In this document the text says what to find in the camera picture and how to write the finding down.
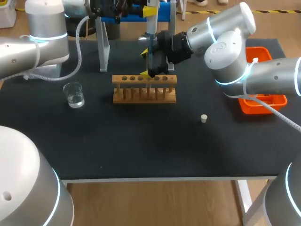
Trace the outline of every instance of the orange tray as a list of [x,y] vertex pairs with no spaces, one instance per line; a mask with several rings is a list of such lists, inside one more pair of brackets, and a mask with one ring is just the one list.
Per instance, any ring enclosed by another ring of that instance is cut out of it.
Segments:
[[[272,60],[269,51],[264,47],[247,47],[246,60],[251,63],[254,58],[258,58],[258,62]],[[257,95],[257,98],[270,105],[275,110],[286,106],[287,99],[285,95]],[[245,114],[272,114],[271,111],[264,106],[252,100],[238,99],[241,109]]]

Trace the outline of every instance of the test tube rack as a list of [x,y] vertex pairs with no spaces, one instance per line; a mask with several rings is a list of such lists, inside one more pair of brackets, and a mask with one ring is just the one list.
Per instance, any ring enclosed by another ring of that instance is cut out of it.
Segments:
[[[157,75],[154,78],[144,78],[141,75],[113,75],[114,104],[172,104],[176,103],[176,75]],[[128,87],[128,85],[145,84],[145,88]],[[168,86],[168,88],[150,88],[152,84]]]

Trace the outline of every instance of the black table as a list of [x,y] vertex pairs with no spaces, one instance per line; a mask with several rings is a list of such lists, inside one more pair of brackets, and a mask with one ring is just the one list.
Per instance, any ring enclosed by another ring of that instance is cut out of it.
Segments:
[[[113,74],[145,70],[145,42],[111,42],[107,73],[99,73],[97,44],[81,43],[83,65],[68,81],[15,78],[0,92],[0,125],[27,135],[61,179],[248,178],[276,176],[299,152],[300,134],[274,115],[245,115],[227,98],[203,57],[175,66],[177,104],[113,105]],[[248,40],[284,57],[277,40]],[[75,68],[75,43],[62,75]],[[71,109],[62,91],[83,86],[85,105]],[[281,112],[300,124],[301,99]],[[208,115],[207,123],[200,116]]]

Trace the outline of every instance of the cable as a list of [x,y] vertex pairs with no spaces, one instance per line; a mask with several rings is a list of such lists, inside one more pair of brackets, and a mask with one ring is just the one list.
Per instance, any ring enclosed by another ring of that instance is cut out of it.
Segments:
[[73,72],[71,72],[70,74],[64,76],[64,77],[61,77],[61,78],[48,78],[48,77],[45,77],[45,76],[41,76],[41,75],[37,75],[37,74],[33,74],[33,73],[30,73],[30,75],[34,76],[34,77],[37,77],[39,79],[42,79],[42,80],[46,80],[46,81],[62,81],[62,80],[65,80],[65,79],[68,79],[68,78],[71,78],[73,75],[75,75],[80,67],[81,67],[81,62],[82,62],[82,57],[81,57],[81,50],[80,50],[80,44],[79,44],[79,32],[80,32],[80,29],[82,27],[82,25],[89,19],[89,16],[86,16],[84,17],[79,25],[77,26],[77,29],[76,29],[76,34],[75,34],[75,42],[76,42],[76,49],[77,49],[77,55],[78,55],[78,64],[76,66],[76,68],[74,69]]
[[[29,35],[21,35],[19,38],[22,39],[23,37],[28,37],[28,38],[31,38]],[[41,57],[41,50],[40,50],[40,46],[37,42],[37,40],[33,39],[34,41],[34,44],[36,45],[36,49],[37,49],[37,57],[36,57],[36,63],[34,64],[33,68],[32,69],[35,69],[39,62],[40,62],[40,57]]]
[[256,101],[257,103],[259,103],[260,105],[264,106],[265,108],[267,108],[268,110],[270,110],[271,112],[273,112],[277,117],[279,117],[280,119],[282,119],[284,122],[286,122],[288,125],[290,125],[291,127],[293,127],[294,129],[296,129],[297,131],[299,131],[301,133],[301,126],[299,126],[298,124],[296,124],[295,122],[293,122],[292,120],[290,120],[289,118],[287,118],[286,116],[284,116],[283,114],[281,114],[279,111],[275,110],[274,108],[272,108],[271,106],[269,106],[267,103],[259,100],[256,98],[256,96],[254,97],[250,97],[247,93],[246,93],[246,81],[247,81],[248,75],[246,76],[246,78],[244,79],[244,83],[243,83],[243,91],[244,91],[244,95],[241,97],[243,99],[248,99],[248,100],[253,100]]
[[[80,50],[80,44],[79,44],[79,32],[80,32],[80,29],[81,29],[82,25],[83,25],[88,19],[89,19],[89,16],[84,17],[84,18],[80,21],[80,23],[79,23],[79,25],[77,26],[77,29],[76,29],[76,35],[75,35],[76,39],[75,39],[75,42],[76,42],[76,48],[77,48],[77,53],[78,53],[78,64],[77,64],[77,66],[76,66],[76,68],[74,69],[73,72],[71,72],[70,74],[68,74],[68,75],[66,75],[66,76],[64,76],[64,77],[61,77],[61,78],[48,78],[48,77],[45,77],[45,76],[42,76],[42,75],[37,75],[37,74],[30,73],[30,71],[32,71],[32,69],[35,68],[35,67],[34,67],[34,68],[32,68],[31,70],[28,70],[28,71],[25,71],[25,72],[21,72],[21,73],[18,73],[18,74],[13,74],[13,75],[10,75],[10,76],[5,77],[5,78],[3,78],[3,79],[0,79],[0,82],[1,82],[1,81],[5,81],[5,80],[7,80],[7,79],[14,78],[14,77],[16,77],[16,76],[24,76],[24,75],[27,75],[27,76],[34,76],[34,77],[36,77],[36,78],[39,78],[39,79],[42,79],[42,80],[45,80],[45,81],[62,81],[62,80],[65,80],[65,79],[68,79],[68,78],[74,76],[74,75],[79,71],[79,69],[80,69],[80,67],[81,67],[81,62],[82,62],[82,56],[81,56],[81,50]],[[37,48],[37,59],[40,58],[39,55],[40,55],[40,49]]]

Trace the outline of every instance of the floor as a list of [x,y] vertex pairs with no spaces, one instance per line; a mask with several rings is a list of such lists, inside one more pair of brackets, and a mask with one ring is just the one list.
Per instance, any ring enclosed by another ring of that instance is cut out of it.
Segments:
[[[209,0],[205,8],[189,3],[187,11],[224,10],[228,6]],[[301,10],[300,0],[245,0],[252,10]],[[17,6],[24,7],[24,0]],[[209,14],[178,15],[177,32],[206,19]],[[287,57],[301,52],[301,14],[254,14],[257,31],[252,38],[277,38]],[[162,23],[158,30],[164,30]],[[146,30],[146,24],[122,24],[121,39],[135,40]],[[0,30],[0,36],[28,34],[24,12],[17,13],[14,28]],[[254,200],[265,185],[264,180],[248,181]],[[133,182],[73,184],[68,189],[75,206],[74,226],[240,226],[241,214],[231,181]],[[262,219],[258,226],[266,225]]]

